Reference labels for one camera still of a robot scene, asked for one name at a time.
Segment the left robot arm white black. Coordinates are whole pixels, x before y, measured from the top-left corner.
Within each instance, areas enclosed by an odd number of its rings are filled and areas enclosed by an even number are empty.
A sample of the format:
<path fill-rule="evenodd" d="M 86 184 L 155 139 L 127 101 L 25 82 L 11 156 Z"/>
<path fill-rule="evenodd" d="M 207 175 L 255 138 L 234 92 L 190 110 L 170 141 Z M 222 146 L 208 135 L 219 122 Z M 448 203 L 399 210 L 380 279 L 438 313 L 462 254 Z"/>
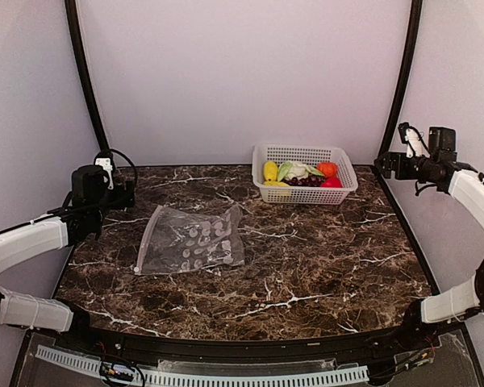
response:
<path fill-rule="evenodd" d="M 38 218 L 0 231 L 0 274 L 47 252 L 58 251 L 102 234 L 110 210 L 132 207 L 138 180 L 116 181 L 115 170 L 101 162 L 72 174 L 63 204 Z M 53 298 L 38 298 L 0 286 L 0 325 L 65 332 L 81 352 L 97 346 L 97 332 L 74 319 L 75 310 Z"/>

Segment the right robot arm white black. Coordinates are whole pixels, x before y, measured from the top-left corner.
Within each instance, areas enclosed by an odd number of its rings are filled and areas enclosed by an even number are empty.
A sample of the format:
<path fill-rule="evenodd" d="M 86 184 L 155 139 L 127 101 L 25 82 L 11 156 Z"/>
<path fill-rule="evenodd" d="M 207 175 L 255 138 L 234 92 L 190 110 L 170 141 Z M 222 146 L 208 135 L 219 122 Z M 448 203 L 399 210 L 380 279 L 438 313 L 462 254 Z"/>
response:
<path fill-rule="evenodd" d="M 430 127 L 428 140 L 409 123 L 400 123 L 398 131 L 405 152 L 383 152 L 374 161 L 385 178 L 412 180 L 415 194 L 435 188 L 463 205 L 484 230 L 484 174 L 470 164 L 459 162 L 456 131 Z M 451 289 L 413 302 L 404 315 L 405 325 L 395 333 L 395 342 L 411 350 L 427 335 L 427 326 L 463 321 L 484 312 L 484 258 L 475 274 Z"/>

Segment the yellow toy corn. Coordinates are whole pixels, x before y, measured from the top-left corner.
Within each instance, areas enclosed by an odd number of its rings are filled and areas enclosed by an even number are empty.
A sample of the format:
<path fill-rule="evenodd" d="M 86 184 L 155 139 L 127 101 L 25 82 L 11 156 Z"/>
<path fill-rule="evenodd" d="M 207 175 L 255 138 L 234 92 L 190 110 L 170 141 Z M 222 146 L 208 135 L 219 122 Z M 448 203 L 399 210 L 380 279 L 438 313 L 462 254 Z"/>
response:
<path fill-rule="evenodd" d="M 267 161 L 263 168 L 263 175 L 266 182 L 277 181 L 278 166 L 273 161 Z"/>

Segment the clear zip top bag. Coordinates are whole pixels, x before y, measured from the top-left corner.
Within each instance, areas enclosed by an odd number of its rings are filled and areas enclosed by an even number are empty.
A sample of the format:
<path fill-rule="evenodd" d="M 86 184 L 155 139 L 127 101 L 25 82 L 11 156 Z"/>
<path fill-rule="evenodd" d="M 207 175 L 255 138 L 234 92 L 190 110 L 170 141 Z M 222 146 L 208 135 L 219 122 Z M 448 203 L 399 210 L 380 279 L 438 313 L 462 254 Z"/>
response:
<path fill-rule="evenodd" d="M 134 274 L 164 276 L 243 265 L 240 220 L 238 206 L 221 215 L 191 214 L 158 206 L 144 230 Z"/>

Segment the white toy cauliflower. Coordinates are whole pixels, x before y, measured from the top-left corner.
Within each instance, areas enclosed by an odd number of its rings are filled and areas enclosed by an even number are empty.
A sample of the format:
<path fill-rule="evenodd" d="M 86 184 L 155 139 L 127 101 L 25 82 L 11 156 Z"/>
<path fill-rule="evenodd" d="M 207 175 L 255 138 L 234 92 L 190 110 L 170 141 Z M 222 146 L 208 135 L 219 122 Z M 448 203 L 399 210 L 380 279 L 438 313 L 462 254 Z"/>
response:
<path fill-rule="evenodd" d="M 277 169 L 277 181 L 290 181 L 293 178 L 300 180 L 310 175 L 324 177 L 324 174 L 318 169 L 299 161 L 286 161 Z"/>

